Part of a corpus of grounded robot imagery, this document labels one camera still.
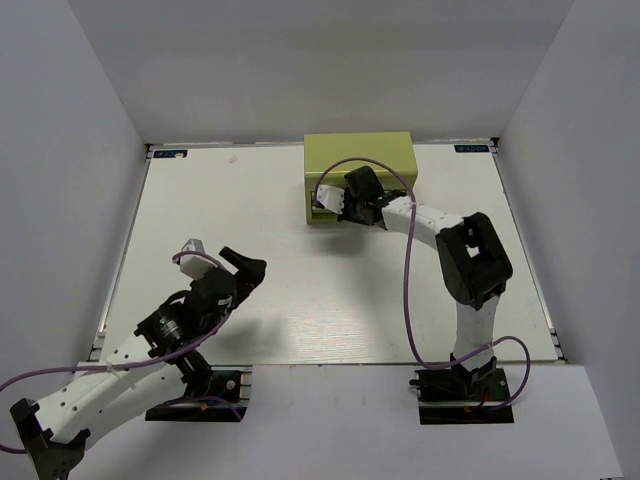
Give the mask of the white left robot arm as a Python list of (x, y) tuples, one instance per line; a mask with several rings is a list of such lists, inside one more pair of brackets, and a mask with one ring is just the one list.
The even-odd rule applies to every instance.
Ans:
[(38, 400), (10, 409), (39, 479), (66, 479), (87, 450), (129, 420), (241, 421), (250, 371), (214, 367), (199, 352), (263, 282), (267, 263), (225, 247), (217, 258), (183, 250), (173, 261), (191, 283), (171, 294), (104, 361)]

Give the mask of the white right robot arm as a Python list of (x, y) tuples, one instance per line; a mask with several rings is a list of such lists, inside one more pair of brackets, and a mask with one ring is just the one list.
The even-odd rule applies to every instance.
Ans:
[(414, 241), (433, 248), (448, 293), (456, 302), (456, 338), (450, 356), (451, 384), (461, 397), (484, 391), (496, 368), (495, 315), (513, 275), (509, 257), (489, 219), (481, 212), (463, 217), (420, 205), (410, 191), (386, 191), (374, 170), (345, 175), (338, 219), (407, 236), (405, 261)]

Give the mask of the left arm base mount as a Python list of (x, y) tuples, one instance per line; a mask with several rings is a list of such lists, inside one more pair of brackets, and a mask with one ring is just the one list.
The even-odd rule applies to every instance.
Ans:
[(148, 410), (149, 422), (239, 423), (249, 406), (250, 366), (212, 366), (207, 380), (187, 384), (180, 396)]

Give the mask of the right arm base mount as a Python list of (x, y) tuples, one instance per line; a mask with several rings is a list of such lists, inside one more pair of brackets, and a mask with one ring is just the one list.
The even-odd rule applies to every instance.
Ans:
[(417, 370), (409, 381), (417, 394), (421, 425), (513, 424), (511, 406), (498, 405), (510, 398), (505, 372), (498, 368), (466, 390), (451, 370)]

